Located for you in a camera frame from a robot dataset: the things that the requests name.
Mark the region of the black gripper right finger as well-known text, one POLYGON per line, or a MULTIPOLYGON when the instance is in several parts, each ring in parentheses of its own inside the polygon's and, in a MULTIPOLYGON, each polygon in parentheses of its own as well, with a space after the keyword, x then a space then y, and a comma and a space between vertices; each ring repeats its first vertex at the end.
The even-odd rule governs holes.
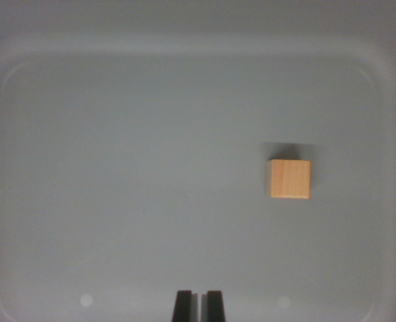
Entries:
POLYGON ((201 322, 225 322, 224 302, 221 290, 209 290, 201 297, 201 322))

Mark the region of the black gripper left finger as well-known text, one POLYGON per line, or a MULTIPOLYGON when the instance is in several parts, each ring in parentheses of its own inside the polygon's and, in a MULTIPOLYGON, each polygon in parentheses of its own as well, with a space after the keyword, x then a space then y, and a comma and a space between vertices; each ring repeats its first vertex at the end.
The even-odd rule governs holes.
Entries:
POLYGON ((176 295, 172 322, 197 322, 198 295, 191 290, 179 290, 176 295))

